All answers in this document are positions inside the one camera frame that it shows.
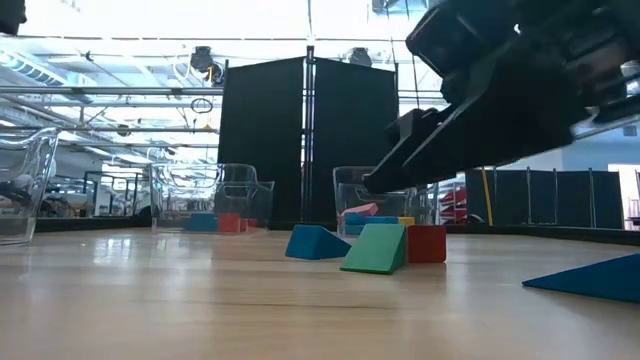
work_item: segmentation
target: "red cube block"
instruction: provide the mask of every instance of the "red cube block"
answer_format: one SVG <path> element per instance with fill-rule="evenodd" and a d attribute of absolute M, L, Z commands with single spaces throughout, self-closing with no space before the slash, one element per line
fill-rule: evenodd
<path fill-rule="evenodd" d="M 218 232 L 239 233 L 241 223 L 240 214 L 218 214 Z"/>
<path fill-rule="evenodd" d="M 447 260 L 447 228 L 412 225 L 407 227 L 407 262 L 442 263 Z"/>

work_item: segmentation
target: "ceiling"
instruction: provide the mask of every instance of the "ceiling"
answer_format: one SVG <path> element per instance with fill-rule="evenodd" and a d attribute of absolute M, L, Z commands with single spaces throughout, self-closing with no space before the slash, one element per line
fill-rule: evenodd
<path fill-rule="evenodd" d="M 404 45 L 430 1 L 398 0 L 388 14 L 376 8 L 380 1 L 27 0 L 28 22 L 21 27 L 20 36 L 0 37 L 0 64 L 6 58 L 3 54 L 17 56 L 67 86 L 203 87 L 208 85 L 197 73 L 188 73 L 187 62 L 196 46 L 211 47 L 216 61 L 228 60 L 232 67 L 303 56 L 309 44 L 315 46 L 316 56 L 332 59 L 344 59 L 352 48 L 366 47 L 374 67 L 394 70 L 394 63 L 399 64 L 401 110 L 416 107 L 416 95 L 422 107 L 443 106 L 441 79 L 422 62 L 414 64 Z M 42 85 L 3 67 L 0 84 Z M 206 125 L 218 129 L 221 96 L 207 97 L 213 105 L 208 114 L 191 110 L 189 105 L 196 98 L 92 96 L 94 106 L 85 108 L 83 116 L 85 122 L 92 119 L 88 126 L 95 127 L 193 128 L 195 120 L 196 128 Z M 69 98 L 46 95 L 21 99 L 72 122 L 80 119 L 79 107 L 62 106 Z M 122 107 L 125 103 L 139 107 Z M 210 149 L 174 149 L 177 154 L 172 157 L 212 161 L 217 157 L 218 135 L 214 133 L 72 135 L 76 138 L 67 136 L 67 143 L 84 139 L 126 144 L 210 144 Z M 167 156 L 157 148 L 101 150 L 141 157 Z"/>

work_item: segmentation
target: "yellow pole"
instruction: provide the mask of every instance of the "yellow pole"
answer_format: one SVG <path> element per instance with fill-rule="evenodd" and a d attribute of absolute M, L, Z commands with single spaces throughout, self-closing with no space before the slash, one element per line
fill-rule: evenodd
<path fill-rule="evenodd" d="M 484 184 L 484 198 L 487 204 L 487 217 L 489 218 L 489 226 L 493 226 L 493 214 L 491 212 L 491 197 L 489 196 L 489 183 L 487 182 L 487 171 L 482 168 L 482 182 Z"/>

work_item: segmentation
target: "wooden block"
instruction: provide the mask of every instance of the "wooden block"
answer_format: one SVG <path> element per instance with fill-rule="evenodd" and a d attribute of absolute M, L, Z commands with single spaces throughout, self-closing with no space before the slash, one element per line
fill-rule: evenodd
<path fill-rule="evenodd" d="M 241 220 L 240 214 L 218 214 L 218 232 L 239 233 Z"/>
<path fill-rule="evenodd" d="M 181 222 L 184 223 L 183 227 L 186 231 L 216 232 L 218 230 L 218 220 L 212 213 L 193 213 Z"/>
<path fill-rule="evenodd" d="M 364 225 L 367 223 L 367 216 L 359 213 L 346 213 L 343 219 L 345 225 Z"/>
<path fill-rule="evenodd" d="M 415 225 L 416 224 L 416 218 L 414 217 L 398 217 L 398 224 L 402 224 L 402 225 Z"/>
<path fill-rule="evenodd" d="M 347 255 L 349 249 L 351 245 L 322 226 L 296 225 L 285 255 L 305 260 L 331 259 Z"/>
<path fill-rule="evenodd" d="M 370 203 L 370 204 L 347 209 L 342 212 L 342 216 L 344 216 L 347 213 L 357 213 L 364 216 L 373 216 L 377 212 L 378 212 L 378 205 L 376 205 L 376 203 Z"/>
<path fill-rule="evenodd" d="M 524 286 L 640 304 L 640 254 L 525 281 Z"/>
<path fill-rule="evenodd" d="M 393 274 L 407 260 L 406 226 L 367 224 L 340 267 L 342 271 Z"/>
<path fill-rule="evenodd" d="M 447 228 L 408 226 L 407 254 L 407 260 L 412 264 L 445 262 L 447 260 Z"/>
<path fill-rule="evenodd" d="M 365 216 L 365 224 L 397 224 L 397 216 Z"/>
<path fill-rule="evenodd" d="M 344 234 L 346 236 L 360 236 L 364 225 L 344 225 Z"/>

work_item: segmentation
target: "red object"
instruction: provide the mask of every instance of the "red object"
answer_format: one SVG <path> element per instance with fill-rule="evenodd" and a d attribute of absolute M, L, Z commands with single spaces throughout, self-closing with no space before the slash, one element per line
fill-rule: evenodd
<path fill-rule="evenodd" d="M 467 201 L 467 189 L 462 188 L 462 189 L 456 190 L 455 196 L 453 191 L 449 191 L 447 195 L 445 195 L 442 199 L 440 199 L 440 203 L 442 204 L 450 203 L 450 202 L 453 202 L 454 199 L 457 204 L 460 204 L 463 201 Z"/>
<path fill-rule="evenodd" d="M 241 223 L 240 214 L 218 214 L 218 232 L 239 233 Z"/>
<path fill-rule="evenodd" d="M 377 212 L 378 212 L 378 205 L 376 205 L 376 203 L 371 203 L 371 204 L 347 209 L 342 212 L 342 216 L 344 216 L 344 214 L 346 213 L 358 213 L 364 216 L 373 216 Z"/>
<path fill-rule="evenodd" d="M 407 261 L 413 264 L 447 260 L 447 228 L 412 225 L 407 228 Z"/>
<path fill-rule="evenodd" d="M 458 207 L 458 208 L 454 208 L 453 206 L 448 206 L 444 210 L 440 211 L 440 216 L 447 217 L 447 218 L 455 217 L 456 221 L 462 220 L 467 217 L 466 205 L 463 205 L 462 207 Z"/>

